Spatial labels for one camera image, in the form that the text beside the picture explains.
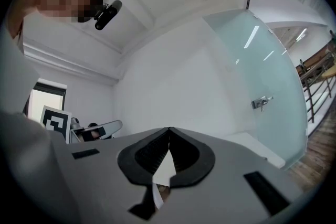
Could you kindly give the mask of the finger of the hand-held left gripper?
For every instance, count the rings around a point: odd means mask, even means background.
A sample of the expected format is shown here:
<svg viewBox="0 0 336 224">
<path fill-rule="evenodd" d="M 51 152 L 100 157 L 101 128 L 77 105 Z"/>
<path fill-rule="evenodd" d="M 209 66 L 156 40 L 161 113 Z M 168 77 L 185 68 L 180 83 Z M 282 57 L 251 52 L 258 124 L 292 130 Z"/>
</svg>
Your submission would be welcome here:
<svg viewBox="0 0 336 224">
<path fill-rule="evenodd" d="M 122 122 L 120 120 L 104 124 L 90 123 L 88 127 L 83 129 L 83 141 L 91 142 L 110 139 L 121 128 Z"/>
</svg>

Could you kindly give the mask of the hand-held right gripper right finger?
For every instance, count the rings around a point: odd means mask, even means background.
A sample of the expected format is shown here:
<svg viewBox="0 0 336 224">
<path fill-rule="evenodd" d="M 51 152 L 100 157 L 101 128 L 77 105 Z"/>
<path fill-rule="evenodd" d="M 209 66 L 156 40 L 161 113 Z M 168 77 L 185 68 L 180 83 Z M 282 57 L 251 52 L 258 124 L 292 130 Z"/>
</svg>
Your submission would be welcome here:
<svg viewBox="0 0 336 224">
<path fill-rule="evenodd" d="M 207 145 L 212 170 L 196 185 L 171 188 L 156 214 L 158 224 L 258 224 L 280 222 L 303 194 L 286 174 L 250 149 L 201 133 L 170 128 Z"/>
</svg>

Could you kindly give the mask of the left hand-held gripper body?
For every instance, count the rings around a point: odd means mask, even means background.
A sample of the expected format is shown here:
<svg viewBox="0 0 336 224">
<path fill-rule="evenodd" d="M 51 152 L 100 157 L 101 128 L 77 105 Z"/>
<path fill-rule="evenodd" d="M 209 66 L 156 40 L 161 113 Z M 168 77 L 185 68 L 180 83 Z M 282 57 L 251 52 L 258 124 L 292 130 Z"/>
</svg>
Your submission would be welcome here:
<svg viewBox="0 0 336 224">
<path fill-rule="evenodd" d="M 61 133 L 67 144 L 81 142 L 77 131 L 82 131 L 84 128 L 70 112 L 44 105 L 40 122 L 47 130 Z"/>
</svg>

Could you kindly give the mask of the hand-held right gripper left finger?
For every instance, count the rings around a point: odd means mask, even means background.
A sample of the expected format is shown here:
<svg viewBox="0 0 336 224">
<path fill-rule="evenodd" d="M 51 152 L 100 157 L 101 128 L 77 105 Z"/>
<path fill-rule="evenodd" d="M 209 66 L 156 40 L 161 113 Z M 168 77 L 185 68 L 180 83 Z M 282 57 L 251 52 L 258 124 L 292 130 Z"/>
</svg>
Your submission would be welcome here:
<svg viewBox="0 0 336 224">
<path fill-rule="evenodd" d="M 156 210 L 152 177 L 168 128 L 67 144 L 54 133 L 54 218 L 64 224 L 170 224 Z"/>
</svg>

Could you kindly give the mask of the window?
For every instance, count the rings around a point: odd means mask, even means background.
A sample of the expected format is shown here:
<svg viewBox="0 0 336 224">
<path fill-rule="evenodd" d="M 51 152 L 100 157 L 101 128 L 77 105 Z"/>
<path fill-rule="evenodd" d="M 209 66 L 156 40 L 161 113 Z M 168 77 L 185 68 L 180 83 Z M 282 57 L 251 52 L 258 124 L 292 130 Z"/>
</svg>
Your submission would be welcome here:
<svg viewBox="0 0 336 224">
<path fill-rule="evenodd" d="M 67 85 L 39 79 L 30 92 L 23 113 L 34 121 L 40 122 L 44 106 L 63 110 Z"/>
</svg>

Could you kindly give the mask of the frosted glass door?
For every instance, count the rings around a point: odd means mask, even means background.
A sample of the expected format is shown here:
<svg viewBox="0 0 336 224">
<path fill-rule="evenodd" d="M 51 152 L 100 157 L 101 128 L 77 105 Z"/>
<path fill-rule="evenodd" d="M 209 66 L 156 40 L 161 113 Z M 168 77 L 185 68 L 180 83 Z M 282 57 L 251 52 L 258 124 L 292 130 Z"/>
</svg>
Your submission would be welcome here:
<svg viewBox="0 0 336 224">
<path fill-rule="evenodd" d="M 274 32 L 249 10 L 230 10 L 204 17 L 223 44 L 227 68 L 239 96 L 236 108 L 253 120 L 249 134 L 266 150 L 264 157 L 288 169 L 307 147 L 307 107 L 299 75 Z M 271 97 L 261 112 L 251 102 Z"/>
</svg>

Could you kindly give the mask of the dark metal railing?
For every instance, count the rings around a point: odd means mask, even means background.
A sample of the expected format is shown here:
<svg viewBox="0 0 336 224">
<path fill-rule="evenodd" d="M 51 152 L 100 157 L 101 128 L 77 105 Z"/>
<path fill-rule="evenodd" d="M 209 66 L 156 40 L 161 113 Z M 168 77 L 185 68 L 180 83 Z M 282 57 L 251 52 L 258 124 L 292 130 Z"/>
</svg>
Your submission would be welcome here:
<svg viewBox="0 0 336 224">
<path fill-rule="evenodd" d="M 316 54 L 296 66 L 303 87 L 308 123 L 314 123 L 336 88 L 336 44 L 328 42 Z"/>
</svg>

